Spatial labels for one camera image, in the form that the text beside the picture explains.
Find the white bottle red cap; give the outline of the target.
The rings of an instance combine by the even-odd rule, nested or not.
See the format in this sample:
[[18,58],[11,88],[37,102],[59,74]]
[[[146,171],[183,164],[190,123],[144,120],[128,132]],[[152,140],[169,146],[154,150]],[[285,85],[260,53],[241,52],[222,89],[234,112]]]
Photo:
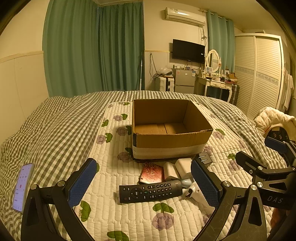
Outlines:
[[196,182],[193,182],[191,186],[185,191],[185,197],[192,198],[198,204],[201,204],[207,213],[213,213],[215,210],[214,207],[208,204]]

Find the black power adapter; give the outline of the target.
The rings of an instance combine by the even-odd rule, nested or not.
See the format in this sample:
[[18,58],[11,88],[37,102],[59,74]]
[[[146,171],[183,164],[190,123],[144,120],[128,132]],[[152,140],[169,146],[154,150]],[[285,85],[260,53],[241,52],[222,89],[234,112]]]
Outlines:
[[207,152],[201,152],[198,154],[198,159],[206,166],[210,166],[212,164],[212,159],[209,157]]

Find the large white power adapter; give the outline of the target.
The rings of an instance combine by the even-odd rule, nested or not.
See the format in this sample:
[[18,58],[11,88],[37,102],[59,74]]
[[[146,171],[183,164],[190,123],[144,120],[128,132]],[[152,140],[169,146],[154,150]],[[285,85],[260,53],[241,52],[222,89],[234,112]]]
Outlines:
[[175,168],[177,169],[177,171],[182,179],[187,179],[192,176],[191,162],[192,162],[191,158],[177,159],[177,161],[175,163]]

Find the small white charger block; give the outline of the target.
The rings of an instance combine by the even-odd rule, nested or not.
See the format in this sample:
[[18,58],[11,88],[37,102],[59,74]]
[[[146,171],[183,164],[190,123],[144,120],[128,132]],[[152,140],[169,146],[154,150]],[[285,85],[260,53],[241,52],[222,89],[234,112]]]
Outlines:
[[180,175],[173,163],[165,162],[163,169],[165,181],[177,180],[180,178]]

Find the black TV remote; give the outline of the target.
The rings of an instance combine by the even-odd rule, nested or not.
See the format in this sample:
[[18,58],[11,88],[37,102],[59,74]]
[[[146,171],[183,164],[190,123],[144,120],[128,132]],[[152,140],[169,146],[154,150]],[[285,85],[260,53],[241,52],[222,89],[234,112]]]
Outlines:
[[180,180],[153,184],[119,185],[120,203],[166,200],[183,194]]

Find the cream puffer jacket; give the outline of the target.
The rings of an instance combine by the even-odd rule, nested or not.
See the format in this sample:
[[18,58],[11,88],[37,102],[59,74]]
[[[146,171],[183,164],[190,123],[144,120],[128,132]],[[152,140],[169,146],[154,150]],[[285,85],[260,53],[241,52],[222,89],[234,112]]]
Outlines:
[[295,117],[272,107],[262,108],[253,119],[256,128],[264,136],[273,129],[283,128],[291,140],[295,140]]

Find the smartphone with lit screen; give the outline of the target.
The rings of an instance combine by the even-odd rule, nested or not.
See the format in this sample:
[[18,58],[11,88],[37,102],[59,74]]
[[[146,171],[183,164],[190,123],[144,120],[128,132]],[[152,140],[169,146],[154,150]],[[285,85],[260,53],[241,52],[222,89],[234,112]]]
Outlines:
[[14,211],[23,213],[25,201],[27,198],[27,187],[29,184],[29,180],[33,173],[34,164],[29,163],[25,164],[21,167],[18,179],[16,182],[14,197],[13,197],[13,205],[12,208]]

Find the white floral quilted mat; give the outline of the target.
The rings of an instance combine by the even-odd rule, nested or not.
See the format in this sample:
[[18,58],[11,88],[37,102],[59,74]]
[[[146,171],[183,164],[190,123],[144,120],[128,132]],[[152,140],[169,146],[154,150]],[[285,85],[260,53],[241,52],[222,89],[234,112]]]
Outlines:
[[75,213],[95,240],[193,240],[214,214],[200,184],[184,189],[185,174],[166,181],[154,159],[167,162],[206,152],[208,170],[233,187],[252,176],[236,162],[238,152],[268,169],[284,159],[264,143],[236,106],[210,97],[138,99],[107,105],[89,157],[92,182]]

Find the light blue earbuds case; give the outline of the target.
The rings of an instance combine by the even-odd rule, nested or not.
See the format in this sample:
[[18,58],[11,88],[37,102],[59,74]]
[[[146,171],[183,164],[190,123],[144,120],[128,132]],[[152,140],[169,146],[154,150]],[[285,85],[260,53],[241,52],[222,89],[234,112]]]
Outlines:
[[185,189],[189,188],[193,183],[194,179],[192,177],[181,180],[181,186]]

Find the grey checkered bed cover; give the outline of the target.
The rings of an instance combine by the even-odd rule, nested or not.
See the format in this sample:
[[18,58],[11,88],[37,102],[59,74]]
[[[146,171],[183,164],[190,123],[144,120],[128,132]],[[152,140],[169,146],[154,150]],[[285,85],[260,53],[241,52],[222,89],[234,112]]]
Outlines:
[[211,216],[191,198],[120,204],[119,185],[134,185],[142,164],[132,158],[128,125],[135,99],[187,99],[213,128],[204,146],[209,170],[232,185],[247,187],[251,176],[235,161],[239,151],[270,169],[284,159],[264,144],[263,136],[236,106],[194,94],[159,91],[95,92],[73,98],[51,97],[1,145],[1,221],[15,240],[22,215],[12,209],[20,168],[32,163],[31,184],[53,186],[78,170],[88,157],[98,171],[75,211],[95,240],[192,240]]

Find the white louvered wardrobe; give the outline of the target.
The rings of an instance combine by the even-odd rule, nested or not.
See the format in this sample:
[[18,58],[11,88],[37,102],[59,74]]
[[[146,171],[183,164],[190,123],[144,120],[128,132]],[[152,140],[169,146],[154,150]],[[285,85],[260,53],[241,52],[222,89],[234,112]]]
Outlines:
[[240,86],[237,107],[249,119],[254,119],[264,107],[280,107],[283,71],[281,36],[263,33],[235,36],[234,73]]

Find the red patterned card box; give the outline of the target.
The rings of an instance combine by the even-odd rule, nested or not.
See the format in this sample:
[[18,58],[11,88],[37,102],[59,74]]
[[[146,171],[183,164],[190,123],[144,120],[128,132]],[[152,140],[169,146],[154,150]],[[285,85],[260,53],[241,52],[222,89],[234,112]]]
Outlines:
[[139,183],[153,184],[153,183],[161,183],[163,181],[164,181],[163,167],[156,165],[152,162],[144,163],[141,175],[139,177]]

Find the oval white vanity mirror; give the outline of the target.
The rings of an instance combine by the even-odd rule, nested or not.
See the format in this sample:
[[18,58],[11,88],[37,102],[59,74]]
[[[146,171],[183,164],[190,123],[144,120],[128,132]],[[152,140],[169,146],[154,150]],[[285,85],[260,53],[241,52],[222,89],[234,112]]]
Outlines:
[[219,70],[221,59],[218,52],[214,49],[210,50],[205,58],[205,72],[215,73]]

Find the small silver refrigerator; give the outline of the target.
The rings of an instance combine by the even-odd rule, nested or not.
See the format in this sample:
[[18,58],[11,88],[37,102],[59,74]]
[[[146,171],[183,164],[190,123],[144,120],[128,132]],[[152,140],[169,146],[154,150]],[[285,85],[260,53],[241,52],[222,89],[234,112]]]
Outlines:
[[175,70],[175,92],[193,94],[196,81],[196,71]]

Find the black wall television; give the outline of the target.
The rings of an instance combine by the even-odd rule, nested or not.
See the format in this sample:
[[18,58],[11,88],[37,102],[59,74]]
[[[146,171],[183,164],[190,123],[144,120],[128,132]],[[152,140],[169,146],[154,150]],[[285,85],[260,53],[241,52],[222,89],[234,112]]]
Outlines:
[[173,39],[172,58],[203,64],[205,61],[205,46]]

